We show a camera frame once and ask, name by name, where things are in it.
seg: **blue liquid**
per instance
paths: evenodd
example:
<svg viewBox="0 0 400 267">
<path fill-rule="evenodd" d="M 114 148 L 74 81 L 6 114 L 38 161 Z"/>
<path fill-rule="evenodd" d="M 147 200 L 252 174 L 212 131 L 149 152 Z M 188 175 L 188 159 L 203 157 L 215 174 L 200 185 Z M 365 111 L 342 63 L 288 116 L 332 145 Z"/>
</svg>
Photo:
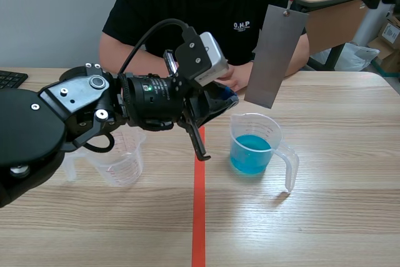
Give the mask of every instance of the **blue liquid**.
<svg viewBox="0 0 400 267">
<path fill-rule="evenodd" d="M 253 134 L 245 134 L 244 136 L 237 137 L 236 140 L 243 146 L 253 150 L 269 150 L 271 146 L 268 142 L 259 136 Z M 271 160 L 272 151 L 257 153 L 245 149 L 232 142 L 231 145 L 231 163 L 232 165 L 247 174 L 257 174 L 263 172 Z"/>
</svg>

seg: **black t-shirt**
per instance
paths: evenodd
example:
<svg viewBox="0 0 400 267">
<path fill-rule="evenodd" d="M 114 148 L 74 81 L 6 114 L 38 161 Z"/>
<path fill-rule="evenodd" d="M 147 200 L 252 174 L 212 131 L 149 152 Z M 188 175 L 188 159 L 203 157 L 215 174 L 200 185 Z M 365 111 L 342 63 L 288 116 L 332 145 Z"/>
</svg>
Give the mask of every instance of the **black t-shirt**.
<svg viewBox="0 0 400 267">
<path fill-rule="evenodd" d="M 193 26 L 198 34 L 209 31 L 233 65 L 253 58 L 259 30 L 268 4 L 285 8 L 289 0 L 117 0 L 103 32 L 135 46 L 157 22 L 176 18 Z M 183 43 L 181 29 L 166 27 L 146 43 L 146 50 L 162 57 L 166 49 Z"/>
</svg>

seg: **keyboard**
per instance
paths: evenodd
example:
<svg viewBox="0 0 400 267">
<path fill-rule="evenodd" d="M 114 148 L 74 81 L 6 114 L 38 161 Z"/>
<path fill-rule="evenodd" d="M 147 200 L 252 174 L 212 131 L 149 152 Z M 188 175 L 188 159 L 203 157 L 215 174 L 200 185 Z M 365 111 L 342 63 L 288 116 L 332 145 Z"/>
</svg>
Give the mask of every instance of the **keyboard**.
<svg viewBox="0 0 400 267">
<path fill-rule="evenodd" d="M 25 73 L 0 71 L 0 89 L 18 88 L 27 78 Z"/>
</svg>

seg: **person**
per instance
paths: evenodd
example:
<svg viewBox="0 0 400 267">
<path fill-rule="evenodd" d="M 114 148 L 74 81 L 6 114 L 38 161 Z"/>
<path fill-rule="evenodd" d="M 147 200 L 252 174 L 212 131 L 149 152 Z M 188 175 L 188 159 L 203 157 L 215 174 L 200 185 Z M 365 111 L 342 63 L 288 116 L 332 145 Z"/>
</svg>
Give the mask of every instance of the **person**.
<svg viewBox="0 0 400 267">
<path fill-rule="evenodd" d="M 269 4 L 286 8 L 288 0 L 117 0 L 101 36 L 100 63 L 118 72 L 148 29 L 164 19 L 176 18 L 193 26 L 198 34 L 209 31 L 215 37 L 229 63 L 229 72 L 219 82 L 237 91 L 248 85 L 253 51 Z M 127 71 L 166 77 L 164 51 L 174 51 L 182 43 L 179 27 L 165 27 L 148 40 L 146 50 L 137 52 Z M 308 59 L 309 42 L 304 31 L 286 75 L 297 72 Z"/>
</svg>

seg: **person's hand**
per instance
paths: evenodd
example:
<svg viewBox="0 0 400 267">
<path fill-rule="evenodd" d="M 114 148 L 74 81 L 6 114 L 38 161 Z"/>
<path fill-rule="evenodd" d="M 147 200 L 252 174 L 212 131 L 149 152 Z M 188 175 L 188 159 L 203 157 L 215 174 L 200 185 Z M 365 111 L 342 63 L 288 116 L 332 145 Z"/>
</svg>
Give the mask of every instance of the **person's hand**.
<svg viewBox="0 0 400 267">
<path fill-rule="evenodd" d="M 247 63 L 242 66 L 229 65 L 229 71 L 222 77 L 216 80 L 233 91 L 239 91 L 248 86 L 253 63 Z"/>
</svg>

